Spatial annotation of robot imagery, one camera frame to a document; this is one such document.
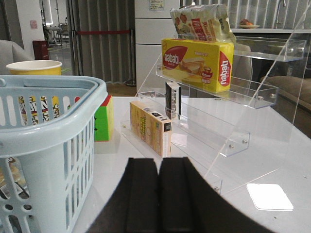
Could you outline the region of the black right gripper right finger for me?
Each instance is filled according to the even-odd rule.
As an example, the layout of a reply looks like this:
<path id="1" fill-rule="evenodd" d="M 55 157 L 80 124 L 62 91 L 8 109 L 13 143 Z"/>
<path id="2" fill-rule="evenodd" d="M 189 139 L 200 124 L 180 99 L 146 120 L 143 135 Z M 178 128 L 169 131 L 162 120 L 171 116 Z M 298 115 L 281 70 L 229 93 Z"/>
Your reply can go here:
<path id="1" fill-rule="evenodd" d="M 190 160 L 165 158 L 160 167 L 163 233 L 263 233 L 265 228 L 224 200 Z"/>

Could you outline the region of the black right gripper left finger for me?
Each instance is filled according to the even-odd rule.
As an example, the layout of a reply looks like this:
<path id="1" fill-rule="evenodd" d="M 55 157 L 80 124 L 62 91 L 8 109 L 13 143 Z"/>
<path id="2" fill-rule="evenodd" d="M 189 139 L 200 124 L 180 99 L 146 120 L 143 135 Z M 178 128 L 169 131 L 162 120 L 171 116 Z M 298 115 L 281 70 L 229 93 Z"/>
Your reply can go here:
<path id="1" fill-rule="evenodd" d="M 158 232 L 158 174 L 150 158 L 129 158 L 112 196 L 89 233 Z"/>

